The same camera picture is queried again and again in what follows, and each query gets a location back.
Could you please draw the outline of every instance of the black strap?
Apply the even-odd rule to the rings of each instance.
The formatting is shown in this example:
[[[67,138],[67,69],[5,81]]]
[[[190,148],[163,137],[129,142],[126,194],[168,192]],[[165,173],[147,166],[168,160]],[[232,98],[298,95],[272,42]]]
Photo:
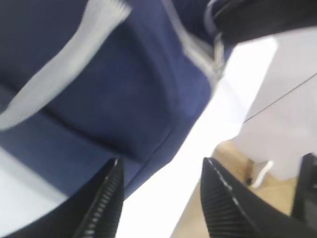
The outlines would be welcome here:
[[[214,16],[224,41],[258,37],[317,25],[317,0],[230,0]]]

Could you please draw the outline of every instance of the white wall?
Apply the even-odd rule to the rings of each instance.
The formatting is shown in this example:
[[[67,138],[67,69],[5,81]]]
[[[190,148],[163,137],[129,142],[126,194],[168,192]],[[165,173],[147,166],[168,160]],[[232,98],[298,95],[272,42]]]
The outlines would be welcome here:
[[[317,76],[312,77],[317,29],[276,39],[279,48],[249,111],[251,119],[233,142],[256,162],[273,160],[271,172],[285,180],[298,174],[303,155],[317,152]]]

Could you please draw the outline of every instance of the navy blue fabric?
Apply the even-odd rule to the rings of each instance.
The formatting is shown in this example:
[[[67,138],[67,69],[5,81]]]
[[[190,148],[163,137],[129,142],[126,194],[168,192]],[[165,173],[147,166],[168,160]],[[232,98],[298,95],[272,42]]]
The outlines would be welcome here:
[[[15,91],[20,89],[71,38],[86,2],[0,1],[0,82]],[[115,151],[141,165],[138,173],[134,168],[127,170],[127,195],[172,160],[211,97],[206,77],[184,56],[161,1],[129,3],[134,9],[128,19],[111,34],[78,78],[39,118],[34,117],[37,123],[32,126],[33,130],[44,123],[40,122],[43,118],[50,117],[54,120],[45,124],[44,134],[53,133],[54,127],[63,128],[67,136],[84,139],[91,149],[96,146],[99,150]],[[19,130],[28,127],[28,123],[12,129],[21,141],[26,138]],[[8,136],[8,132],[0,134],[3,138]],[[64,136],[61,132],[50,137],[58,140]],[[14,144],[0,141],[2,147],[12,151],[11,143]],[[31,142],[25,144],[25,148],[32,146]],[[46,146],[55,157],[53,149]],[[72,146],[75,150],[83,145],[78,142]],[[87,164],[87,158],[80,153],[68,153],[63,160],[70,162],[64,165],[78,164],[80,168],[72,168],[71,175],[60,173],[53,178],[37,165],[39,160],[33,159],[32,153],[20,153],[17,157],[67,194],[83,183],[84,179],[75,183],[81,169],[85,167],[91,175],[98,169],[98,162],[90,164],[99,161],[96,156]],[[64,165],[55,162],[56,168]],[[69,181],[67,187],[62,185],[65,180]]]
[[[213,39],[219,33],[215,31],[210,35],[204,24],[204,15],[207,4],[210,0],[172,0],[175,9],[179,15],[180,20],[185,26],[186,30],[194,34],[196,37],[205,41],[209,45],[213,45]],[[221,4],[228,2],[229,0],[217,0],[212,7],[212,13],[215,14],[220,8]],[[227,42],[224,43],[224,59],[227,61],[234,45]]]
[[[13,95],[0,86],[1,110]],[[136,161],[91,143],[42,113],[0,133],[0,145],[67,195],[76,192],[111,158],[124,161],[126,185],[141,168]]]

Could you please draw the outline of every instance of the gray stripe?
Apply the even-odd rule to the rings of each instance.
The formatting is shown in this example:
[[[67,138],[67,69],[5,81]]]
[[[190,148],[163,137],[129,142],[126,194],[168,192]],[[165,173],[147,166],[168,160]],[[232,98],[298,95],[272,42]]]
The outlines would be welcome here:
[[[89,0],[74,36],[25,84],[0,114],[0,129],[21,123],[62,92],[130,12],[131,8],[119,0]]]
[[[181,23],[171,0],[162,0],[162,3],[182,44],[184,54],[205,74],[211,88],[214,89],[219,80],[215,61],[191,38]]]

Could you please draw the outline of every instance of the blue seat cushion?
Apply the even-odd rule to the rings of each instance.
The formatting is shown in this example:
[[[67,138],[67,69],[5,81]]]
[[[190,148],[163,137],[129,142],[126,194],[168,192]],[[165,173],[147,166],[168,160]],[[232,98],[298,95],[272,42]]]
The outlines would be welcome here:
[[[0,108],[14,94],[0,86]],[[0,133],[0,147],[61,192],[72,195],[110,158],[121,157],[127,185],[141,164],[76,135],[42,113]]]

